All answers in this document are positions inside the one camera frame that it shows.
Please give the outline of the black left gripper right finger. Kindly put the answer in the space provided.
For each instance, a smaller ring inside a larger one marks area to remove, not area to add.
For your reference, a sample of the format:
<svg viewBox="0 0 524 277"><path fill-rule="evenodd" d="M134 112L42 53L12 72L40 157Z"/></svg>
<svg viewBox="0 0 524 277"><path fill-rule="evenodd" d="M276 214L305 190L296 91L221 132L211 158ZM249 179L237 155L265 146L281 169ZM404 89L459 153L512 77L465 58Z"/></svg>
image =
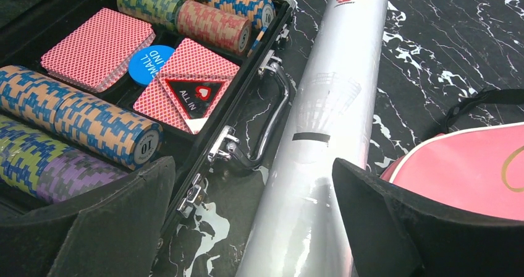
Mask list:
<svg viewBox="0 0 524 277"><path fill-rule="evenodd" d="M523 223L450 207L338 158L332 179L360 276L522 276Z"/></svg>

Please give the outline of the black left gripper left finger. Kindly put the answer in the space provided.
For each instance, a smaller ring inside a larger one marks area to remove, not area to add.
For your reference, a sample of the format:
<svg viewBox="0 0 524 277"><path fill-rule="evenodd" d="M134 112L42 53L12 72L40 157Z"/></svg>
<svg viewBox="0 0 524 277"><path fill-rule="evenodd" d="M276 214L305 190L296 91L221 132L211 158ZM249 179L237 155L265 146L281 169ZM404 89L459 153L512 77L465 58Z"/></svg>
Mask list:
<svg viewBox="0 0 524 277"><path fill-rule="evenodd" d="M163 157L109 184L1 220L2 276L148 276L175 161Z"/></svg>

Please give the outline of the pink racket cover bag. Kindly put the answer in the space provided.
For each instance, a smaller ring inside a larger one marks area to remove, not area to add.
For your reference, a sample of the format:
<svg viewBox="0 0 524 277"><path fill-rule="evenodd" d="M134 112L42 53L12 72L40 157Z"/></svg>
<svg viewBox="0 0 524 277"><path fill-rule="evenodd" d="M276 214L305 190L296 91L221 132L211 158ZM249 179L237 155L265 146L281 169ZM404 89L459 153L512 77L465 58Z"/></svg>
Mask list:
<svg viewBox="0 0 524 277"><path fill-rule="evenodd" d="M523 122L450 132L480 104L523 104L522 89L483 90L450 108L442 133L391 164L381 179L439 203L523 220Z"/></svg>

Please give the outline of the white shuttlecock tube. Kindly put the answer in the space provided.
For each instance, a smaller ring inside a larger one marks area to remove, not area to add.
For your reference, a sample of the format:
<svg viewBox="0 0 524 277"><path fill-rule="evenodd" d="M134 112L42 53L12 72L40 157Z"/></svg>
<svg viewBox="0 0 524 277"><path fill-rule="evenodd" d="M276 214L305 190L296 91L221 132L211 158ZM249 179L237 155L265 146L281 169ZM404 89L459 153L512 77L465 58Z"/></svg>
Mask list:
<svg viewBox="0 0 524 277"><path fill-rule="evenodd" d="M238 276L350 276L332 180L367 164L387 0L327 0Z"/></svg>

